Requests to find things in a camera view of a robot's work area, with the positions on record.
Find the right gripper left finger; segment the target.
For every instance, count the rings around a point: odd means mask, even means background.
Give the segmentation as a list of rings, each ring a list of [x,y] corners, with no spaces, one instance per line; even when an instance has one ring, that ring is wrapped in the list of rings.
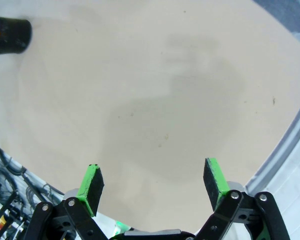
[[[93,220],[96,216],[104,180],[100,167],[90,164],[75,196],[58,205],[40,202],[36,205],[24,235],[25,240],[69,240],[76,232],[82,240],[106,240]]]

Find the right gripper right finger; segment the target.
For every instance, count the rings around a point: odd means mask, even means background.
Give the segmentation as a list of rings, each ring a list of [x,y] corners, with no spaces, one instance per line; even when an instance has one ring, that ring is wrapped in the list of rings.
[[[213,213],[195,236],[197,240],[222,240],[234,223],[244,225],[252,240],[290,239],[270,192],[250,196],[231,189],[216,158],[205,159],[203,182]]]

